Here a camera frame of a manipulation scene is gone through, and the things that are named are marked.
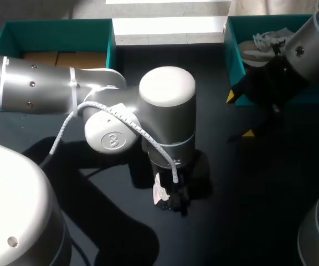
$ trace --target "dark table surface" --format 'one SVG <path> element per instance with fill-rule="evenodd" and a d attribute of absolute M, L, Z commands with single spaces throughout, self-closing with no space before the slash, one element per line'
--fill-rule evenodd
<path fill-rule="evenodd" d="M 130 152 L 105 157 L 85 142 L 82 119 L 67 128 L 44 169 L 71 236 L 94 265 L 300 265 L 297 231 L 319 196 L 319 106 L 287 106 L 282 128 L 227 143 L 260 121 L 236 108 L 221 44 L 119 47 L 118 70 L 138 85 L 149 70 L 174 65 L 197 83 L 196 147 L 210 165 L 213 194 L 187 217 L 153 205 L 152 189 L 134 188 Z M 0 144 L 40 163 L 64 115 L 0 112 Z M 84 265 L 73 250 L 71 265 Z"/>

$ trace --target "white cloth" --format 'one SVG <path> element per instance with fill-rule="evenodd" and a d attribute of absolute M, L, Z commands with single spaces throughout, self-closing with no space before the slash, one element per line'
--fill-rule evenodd
<path fill-rule="evenodd" d="M 231 0 L 229 16 L 312 14 L 318 0 Z"/>

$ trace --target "teal bin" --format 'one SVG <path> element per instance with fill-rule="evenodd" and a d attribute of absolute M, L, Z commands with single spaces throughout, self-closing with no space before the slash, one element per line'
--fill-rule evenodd
<path fill-rule="evenodd" d="M 296 32 L 312 15 L 278 15 L 278 16 L 236 16 L 228 17 L 225 31 L 224 49 L 225 63 L 231 85 L 236 84 L 245 70 L 238 50 L 238 44 L 245 40 L 253 40 L 257 33 L 276 31 L 282 28 Z M 302 91 L 291 99 L 289 104 L 319 104 L 319 83 Z M 237 106 L 254 105 L 245 95 L 237 101 Z"/>
<path fill-rule="evenodd" d="M 106 67 L 116 69 L 111 19 L 8 21 L 0 33 L 0 55 L 20 58 L 24 52 L 106 52 Z"/>

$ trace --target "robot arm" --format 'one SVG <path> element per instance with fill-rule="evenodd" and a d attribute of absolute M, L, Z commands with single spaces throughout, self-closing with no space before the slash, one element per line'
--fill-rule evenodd
<path fill-rule="evenodd" d="M 25 60 L 0 57 L 0 110 L 27 114 L 70 113 L 94 101 L 125 115 L 158 142 L 177 167 L 194 152 L 195 81 L 187 71 L 158 68 L 147 73 L 140 87 L 128 88 L 115 70 L 53 68 Z M 138 134 L 95 108 L 83 110 L 87 142 L 98 152 L 116 154 L 129 149 Z M 151 161 L 170 168 L 152 146 Z"/>
<path fill-rule="evenodd" d="M 319 10 L 264 67 L 249 71 L 232 87 L 234 102 L 245 94 L 268 110 L 282 108 L 309 84 L 319 81 Z"/>

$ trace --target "screw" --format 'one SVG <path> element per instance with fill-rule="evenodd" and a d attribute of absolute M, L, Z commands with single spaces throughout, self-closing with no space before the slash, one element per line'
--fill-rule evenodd
<path fill-rule="evenodd" d="M 295 55 L 296 55 L 297 57 L 300 57 L 300 56 L 303 55 L 304 52 L 305 52 L 305 50 L 303 49 L 303 47 L 302 47 L 302 46 L 299 46 L 299 47 L 297 47 L 296 50 L 295 50 Z"/>
<path fill-rule="evenodd" d="M 272 105 L 272 108 L 273 108 L 274 112 L 280 112 L 279 107 L 277 107 L 275 104 Z"/>

